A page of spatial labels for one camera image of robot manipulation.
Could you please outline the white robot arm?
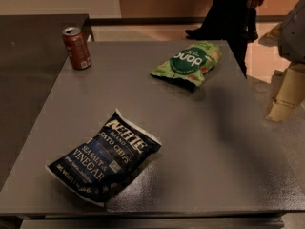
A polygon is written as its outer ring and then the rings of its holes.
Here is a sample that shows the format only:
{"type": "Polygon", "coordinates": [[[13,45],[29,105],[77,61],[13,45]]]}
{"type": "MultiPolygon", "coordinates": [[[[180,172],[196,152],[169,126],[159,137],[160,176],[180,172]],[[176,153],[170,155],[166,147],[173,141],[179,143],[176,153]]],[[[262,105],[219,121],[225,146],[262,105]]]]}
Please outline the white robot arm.
{"type": "Polygon", "coordinates": [[[305,0],[299,0],[284,18],[278,52],[290,62],[281,78],[267,117],[285,121],[305,99],[305,0]]]}

